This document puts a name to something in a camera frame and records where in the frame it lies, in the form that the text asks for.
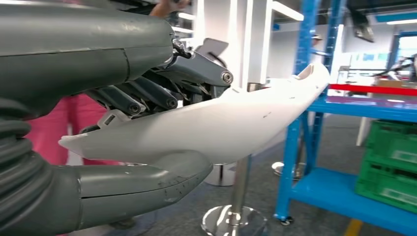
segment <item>yellow floor marking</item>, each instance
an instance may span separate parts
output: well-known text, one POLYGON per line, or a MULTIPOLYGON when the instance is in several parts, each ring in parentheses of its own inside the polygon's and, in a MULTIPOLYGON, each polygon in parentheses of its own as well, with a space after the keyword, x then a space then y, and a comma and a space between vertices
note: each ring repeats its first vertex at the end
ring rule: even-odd
POLYGON ((362 228, 363 222, 360 220, 351 219, 346 232, 345 236, 358 236, 360 229, 362 228))

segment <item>person's hand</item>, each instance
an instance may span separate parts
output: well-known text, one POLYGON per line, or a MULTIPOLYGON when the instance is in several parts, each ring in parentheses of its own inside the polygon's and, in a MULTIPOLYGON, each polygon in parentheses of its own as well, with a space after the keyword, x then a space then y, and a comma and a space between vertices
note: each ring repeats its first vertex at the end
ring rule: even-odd
POLYGON ((174 0, 159 0, 159 3, 153 8, 150 15, 164 18, 173 11, 186 8, 189 2, 190 0, 179 0, 177 3, 174 0))
POLYGON ((179 0, 177 3, 174 0, 160 0, 159 4, 167 6, 173 12, 186 8, 189 2, 190 0, 179 0))

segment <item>stanchion base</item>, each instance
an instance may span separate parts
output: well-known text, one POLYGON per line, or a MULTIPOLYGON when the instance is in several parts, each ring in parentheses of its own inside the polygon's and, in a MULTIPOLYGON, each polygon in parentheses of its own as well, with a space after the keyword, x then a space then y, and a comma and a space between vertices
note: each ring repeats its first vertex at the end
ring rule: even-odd
POLYGON ((209 236, 267 236, 268 220, 257 210, 244 206, 239 225, 231 225, 231 205, 210 209, 203 217, 201 227, 209 236))
POLYGON ((214 186, 232 186, 235 183, 236 172, 228 170, 227 167, 230 168, 230 165, 224 166, 221 174, 220 166, 215 165, 204 182, 214 186))
MULTIPOLYGON (((272 169, 274 171, 274 174, 281 176, 282 175, 282 169, 284 168, 283 162, 275 162, 272 165, 272 169)), ((304 176, 304 170, 305 170, 305 163, 299 163, 297 169, 294 172, 294 180, 300 180, 304 176)))

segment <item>white pillar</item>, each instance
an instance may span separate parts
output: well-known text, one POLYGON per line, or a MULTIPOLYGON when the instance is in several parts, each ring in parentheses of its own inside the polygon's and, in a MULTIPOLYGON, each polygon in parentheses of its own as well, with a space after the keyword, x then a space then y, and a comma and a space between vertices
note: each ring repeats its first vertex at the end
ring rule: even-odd
POLYGON ((269 45, 272 31, 272 0, 250 0, 253 4, 247 82, 264 84, 267 78, 269 45))
POLYGON ((229 43, 219 55, 234 75, 232 86, 265 83, 272 0, 194 0, 194 43, 205 38, 229 43))

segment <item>metal joint screw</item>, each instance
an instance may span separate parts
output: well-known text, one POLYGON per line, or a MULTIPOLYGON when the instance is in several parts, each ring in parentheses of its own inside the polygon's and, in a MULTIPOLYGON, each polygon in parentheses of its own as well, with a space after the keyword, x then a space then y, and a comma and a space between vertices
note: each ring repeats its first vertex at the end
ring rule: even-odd
POLYGON ((168 105, 169 108, 176 108, 177 105, 178 105, 178 103, 177 103, 177 101, 175 99, 168 98, 167 99, 167 105, 168 105))
POLYGON ((130 110, 132 113, 136 114, 136 113, 138 113, 138 112, 140 112, 140 111, 141 111, 141 107, 140 107, 138 104, 130 104, 130 105, 129 105, 129 110, 130 110))
POLYGON ((225 84, 229 85, 233 82, 233 75, 225 71, 222 73, 222 80, 225 84))

